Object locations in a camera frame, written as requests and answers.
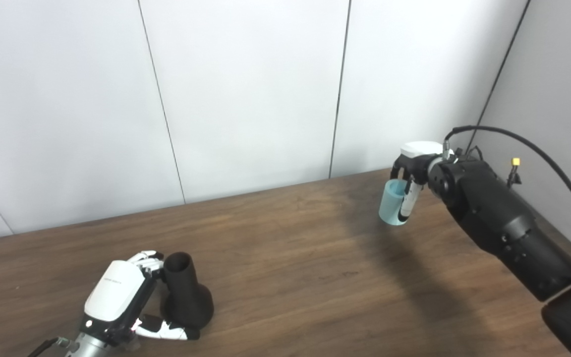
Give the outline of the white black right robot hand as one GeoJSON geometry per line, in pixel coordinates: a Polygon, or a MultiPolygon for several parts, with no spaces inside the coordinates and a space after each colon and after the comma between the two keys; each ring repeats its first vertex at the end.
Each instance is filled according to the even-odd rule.
{"type": "Polygon", "coordinates": [[[397,213],[397,220],[400,224],[408,221],[420,193],[428,184],[428,174],[433,165],[455,157],[450,144],[414,141],[401,146],[400,155],[392,165],[390,172],[390,179],[404,183],[397,213]]]}

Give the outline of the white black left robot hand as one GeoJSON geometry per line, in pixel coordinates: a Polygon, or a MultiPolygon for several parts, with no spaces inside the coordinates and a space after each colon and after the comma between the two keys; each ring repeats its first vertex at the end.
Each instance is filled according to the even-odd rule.
{"type": "Polygon", "coordinates": [[[105,357],[137,337],[194,341],[197,329],[170,319],[143,314],[143,309],[164,276],[164,255],[145,250],[127,260],[114,260],[88,296],[72,357],[105,357]]]}

